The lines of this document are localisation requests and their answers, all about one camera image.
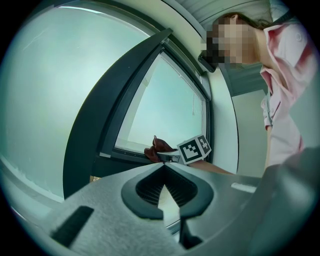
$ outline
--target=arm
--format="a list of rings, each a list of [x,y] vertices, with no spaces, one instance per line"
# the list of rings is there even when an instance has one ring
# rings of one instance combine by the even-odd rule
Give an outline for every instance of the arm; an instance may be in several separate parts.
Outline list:
[[[224,169],[219,168],[218,166],[212,163],[209,163],[203,160],[189,163],[188,166],[194,167],[200,170],[208,171],[208,172],[218,173],[218,174],[233,174],[231,172],[228,172]]]

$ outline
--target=person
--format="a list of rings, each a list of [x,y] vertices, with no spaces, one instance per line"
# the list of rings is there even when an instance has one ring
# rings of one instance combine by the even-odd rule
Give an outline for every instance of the person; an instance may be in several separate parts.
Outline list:
[[[267,132],[264,169],[301,152],[304,142],[289,110],[318,69],[318,52],[303,26],[292,22],[269,26],[268,22],[252,20],[241,12],[230,12],[212,24],[207,36],[212,38],[212,56],[218,62],[229,67],[262,64],[260,74],[268,87],[261,102]],[[230,174],[203,160],[189,166]]]

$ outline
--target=window pane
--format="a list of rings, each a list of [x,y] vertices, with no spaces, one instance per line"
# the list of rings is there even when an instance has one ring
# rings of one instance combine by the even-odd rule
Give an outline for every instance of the window pane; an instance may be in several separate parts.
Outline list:
[[[203,101],[186,74],[159,55],[139,86],[115,146],[144,152],[154,135],[172,148],[202,133]]]
[[[149,36],[102,13],[53,8],[12,41],[0,70],[0,157],[63,196],[68,138],[100,77]]]

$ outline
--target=pink shirt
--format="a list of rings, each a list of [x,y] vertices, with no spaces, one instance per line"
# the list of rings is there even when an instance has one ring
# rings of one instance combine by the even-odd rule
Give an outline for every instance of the pink shirt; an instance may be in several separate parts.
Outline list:
[[[315,48],[307,32],[300,24],[282,24],[264,29],[268,52],[280,72],[288,89],[278,74],[262,66],[260,74],[264,78],[271,97],[270,117],[273,128],[270,133],[269,162],[267,166],[283,163],[289,156],[300,152],[304,143],[300,132],[289,115],[289,110],[314,77],[318,62]],[[270,121],[265,98],[261,102],[264,126]]]

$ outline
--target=small object in hand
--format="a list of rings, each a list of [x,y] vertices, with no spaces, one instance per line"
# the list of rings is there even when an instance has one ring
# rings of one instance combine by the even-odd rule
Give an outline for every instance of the small object in hand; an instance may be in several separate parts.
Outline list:
[[[144,154],[147,158],[149,158],[154,163],[161,163],[160,158],[157,155],[157,151],[155,146],[151,146],[150,148],[144,149]]]
[[[155,150],[157,152],[173,152],[176,151],[176,149],[173,149],[166,143],[163,139],[159,139],[154,135],[154,139],[152,141],[152,145],[154,145]]]

